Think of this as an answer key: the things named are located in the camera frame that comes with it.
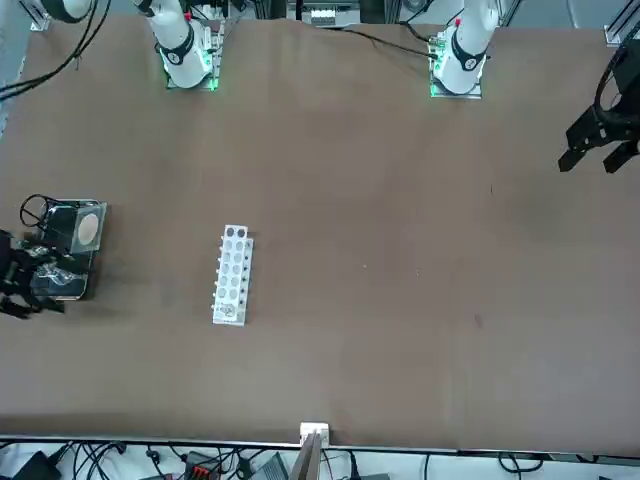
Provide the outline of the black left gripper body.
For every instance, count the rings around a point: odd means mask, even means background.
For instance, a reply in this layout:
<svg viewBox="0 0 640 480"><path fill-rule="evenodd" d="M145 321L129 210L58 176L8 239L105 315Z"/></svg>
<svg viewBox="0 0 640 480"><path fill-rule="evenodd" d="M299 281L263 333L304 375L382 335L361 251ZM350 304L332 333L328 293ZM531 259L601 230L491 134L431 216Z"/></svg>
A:
<svg viewBox="0 0 640 480"><path fill-rule="evenodd" d="M619 98L604 109L601 97L610 79L616 83ZM601 134L606 143L639 137L639 40L621 43L607 64L597 86L597 116L602 122Z"/></svg>

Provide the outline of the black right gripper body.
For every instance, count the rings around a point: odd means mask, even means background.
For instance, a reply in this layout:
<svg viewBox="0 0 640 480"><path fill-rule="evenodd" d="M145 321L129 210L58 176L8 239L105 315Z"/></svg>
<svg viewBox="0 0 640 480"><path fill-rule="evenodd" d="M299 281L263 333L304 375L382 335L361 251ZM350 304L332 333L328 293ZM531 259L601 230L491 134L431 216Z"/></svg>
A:
<svg viewBox="0 0 640 480"><path fill-rule="evenodd" d="M1 299L9 298L22 289L20 280L21 253L19 244L7 231L1 231Z"/></svg>

